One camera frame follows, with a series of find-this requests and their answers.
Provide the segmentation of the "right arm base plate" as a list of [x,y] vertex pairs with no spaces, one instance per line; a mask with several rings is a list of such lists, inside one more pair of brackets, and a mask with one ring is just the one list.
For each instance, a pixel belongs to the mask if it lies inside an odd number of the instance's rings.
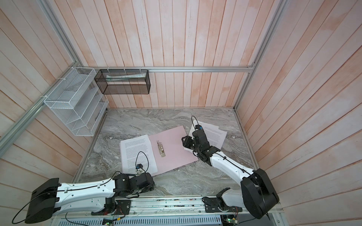
[[210,198],[203,197],[202,202],[204,203],[206,213],[216,212],[242,212],[241,207],[227,206],[221,198]]

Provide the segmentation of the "pink file folder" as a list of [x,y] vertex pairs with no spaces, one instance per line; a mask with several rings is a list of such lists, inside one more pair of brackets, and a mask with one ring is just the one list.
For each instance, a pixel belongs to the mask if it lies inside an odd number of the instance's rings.
[[[191,151],[185,150],[182,137],[186,136],[183,126],[178,126],[155,135],[149,136],[158,172],[156,175],[177,169],[198,160]],[[157,141],[163,145],[166,156],[161,157]]]

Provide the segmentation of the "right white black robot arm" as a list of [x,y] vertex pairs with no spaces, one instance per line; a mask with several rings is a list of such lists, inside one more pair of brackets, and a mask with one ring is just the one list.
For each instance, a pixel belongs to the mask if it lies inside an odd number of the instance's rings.
[[183,137],[182,143],[202,162],[221,170],[240,185],[239,190],[229,188],[219,193],[222,204],[246,208],[254,218],[261,219],[279,203],[279,196],[264,170],[247,168],[226,156],[210,145],[202,128],[195,130],[191,137]]

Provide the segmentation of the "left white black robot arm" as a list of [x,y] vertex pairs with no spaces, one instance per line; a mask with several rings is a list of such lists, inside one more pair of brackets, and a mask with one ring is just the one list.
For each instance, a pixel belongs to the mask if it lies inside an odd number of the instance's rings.
[[130,202],[118,204],[116,199],[136,198],[152,191],[154,186],[148,172],[135,175],[117,171],[109,179],[78,184],[49,179],[32,192],[25,223],[40,223],[70,212],[90,212],[93,216],[127,214]]

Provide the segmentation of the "printed paper sheet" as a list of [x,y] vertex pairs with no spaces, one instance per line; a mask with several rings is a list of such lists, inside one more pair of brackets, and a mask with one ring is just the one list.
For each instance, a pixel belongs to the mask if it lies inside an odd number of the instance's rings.
[[211,129],[213,129],[213,130],[218,130],[219,129],[219,127],[218,126],[215,126],[215,125],[212,125],[212,124],[209,124],[209,123],[205,123],[205,122],[197,122],[196,120],[194,120],[193,121],[194,122],[194,124],[195,124],[195,126],[196,125],[200,125],[200,126],[202,126],[203,128],[211,128]]
[[142,164],[143,169],[152,176],[158,172],[148,135],[122,140],[120,142],[120,154],[122,173],[136,174],[138,164]]
[[227,132],[226,131],[222,131],[220,129],[218,130],[213,130],[211,128],[203,128],[205,134],[206,134],[206,137],[207,137],[207,140],[209,142],[209,144],[211,146],[214,146],[218,149],[221,149],[222,148],[222,145],[225,141],[225,138],[226,138],[226,135],[227,135]]

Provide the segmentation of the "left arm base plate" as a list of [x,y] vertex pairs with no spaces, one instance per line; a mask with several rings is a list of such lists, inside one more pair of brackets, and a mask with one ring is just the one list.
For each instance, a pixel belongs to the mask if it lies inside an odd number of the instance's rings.
[[110,215],[128,215],[132,201],[130,199],[115,199],[111,201]]

